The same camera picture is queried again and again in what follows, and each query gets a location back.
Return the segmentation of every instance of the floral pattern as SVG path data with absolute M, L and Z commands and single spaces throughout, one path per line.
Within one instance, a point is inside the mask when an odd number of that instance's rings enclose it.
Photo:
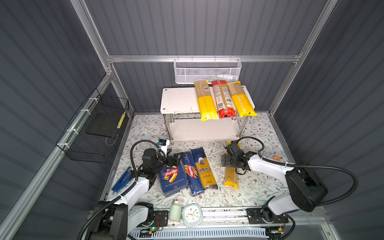
M 175 114 L 174 118 L 199 118 L 199 114 Z M 241 125 L 243 119 L 238 117 Z M 258 113 L 256 117 L 249 117 L 245 125 L 243 136 L 254 136 L 265 144 L 263 154 L 267 157 L 278 155 L 285 162 L 286 154 L 280 144 L 279 139 L 272 127 L 267 113 Z M 127 142 L 121 156 L 118 169 L 116 171 L 113 184 L 123 174 L 127 167 L 131 166 L 130 149 L 133 143 L 138 140 L 148 139 L 157 142 L 158 138 L 167 138 L 167 131 L 164 125 L 163 115 L 148 114 L 135 115 L 132 122 Z M 244 152 L 254 151 L 260 148 L 260 144 L 252 139 L 244 139 L 241 142 L 241 149 Z M 174 152 L 189 151 L 198 147 L 203 147 L 207 155 L 212 172 L 215 176 L 218 189 L 207 189 L 204 194 L 193 197 L 190 189 L 183 190 L 170 197 L 165 197 L 161 190 L 160 182 L 157 179 L 149 191 L 141 196 L 140 201 L 150 202 L 155 208 L 169 208 L 171 201 L 177 198 L 182 206 L 190 203 L 198 203 L 201 207 L 239 207 L 262 205 L 272 196 L 278 196 L 288 191 L 285 183 L 260 172 L 248 171 L 245 175 L 239 175 L 238 186 L 224 187 L 225 168 L 221 166 L 221 155 L 225 154 L 224 145 L 227 141 L 189 141 L 172 142 L 171 154 Z M 133 150 L 133 159 L 136 168 L 142 163 L 141 156 L 143 151 L 153 147 L 150 143 L 140 143 Z

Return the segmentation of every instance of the alarm clock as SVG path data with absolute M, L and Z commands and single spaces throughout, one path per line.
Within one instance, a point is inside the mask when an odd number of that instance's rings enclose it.
M 199 205 L 190 204 L 184 207 L 181 217 L 185 226 L 195 227 L 203 221 L 203 212 Z

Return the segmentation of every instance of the shelf top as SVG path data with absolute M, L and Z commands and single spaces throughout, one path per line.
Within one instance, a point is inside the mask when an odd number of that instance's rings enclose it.
M 217 110 L 217 104 L 213 88 L 209 87 L 212 98 Z M 244 92 L 247 95 L 251 105 L 255 108 L 251 96 L 246 88 L 243 86 Z M 195 87 L 192 88 L 164 88 L 161 97 L 160 112 L 162 114 L 178 114 L 178 113 L 200 113 L 199 104 L 197 103 L 197 95 Z

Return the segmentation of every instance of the red pasta package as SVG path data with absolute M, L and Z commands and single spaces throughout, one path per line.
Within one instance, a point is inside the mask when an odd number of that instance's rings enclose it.
M 232 105 L 231 95 L 229 94 L 227 82 L 217 80 L 212 82 L 214 89 L 218 114 L 220 118 L 235 118 L 235 111 Z

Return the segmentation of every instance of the gray wall panel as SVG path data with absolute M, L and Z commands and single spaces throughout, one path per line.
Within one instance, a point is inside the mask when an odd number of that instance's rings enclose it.
M 176 84 L 172 63 L 114 63 L 136 113 L 159 112 L 163 88 L 193 87 Z M 256 110 L 268 110 L 291 63 L 243 63 L 240 80 Z
M 359 178 L 354 194 L 325 207 L 342 239 L 377 239 L 384 225 L 375 218 L 384 213 L 383 11 L 384 1 L 339 1 L 275 114 L 296 162 Z M 327 199 L 350 188 L 348 175 L 319 175 Z
M 1 1 L 0 29 L 2 222 L 105 71 L 70 1 Z M 79 226 L 97 202 L 110 165 L 64 159 L 15 239 L 53 239 L 63 228 Z
M 86 0 L 111 55 L 292 55 L 324 0 Z

